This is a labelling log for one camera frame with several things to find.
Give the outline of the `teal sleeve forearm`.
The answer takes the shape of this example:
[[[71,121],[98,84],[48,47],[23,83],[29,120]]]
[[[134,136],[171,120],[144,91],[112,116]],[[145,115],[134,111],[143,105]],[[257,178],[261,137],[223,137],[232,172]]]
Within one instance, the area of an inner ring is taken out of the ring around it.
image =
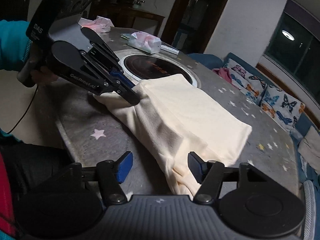
[[[31,40],[26,36],[27,21],[0,21],[1,70],[20,72],[24,67],[31,48]]]

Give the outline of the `person left hand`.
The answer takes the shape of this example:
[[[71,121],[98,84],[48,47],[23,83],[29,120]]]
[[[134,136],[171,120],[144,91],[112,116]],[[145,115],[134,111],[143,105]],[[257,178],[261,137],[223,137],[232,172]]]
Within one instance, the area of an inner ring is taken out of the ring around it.
[[[53,74],[47,67],[37,65],[37,57],[30,56],[29,65],[31,66],[31,78],[38,85],[47,85],[58,80],[58,76]]]

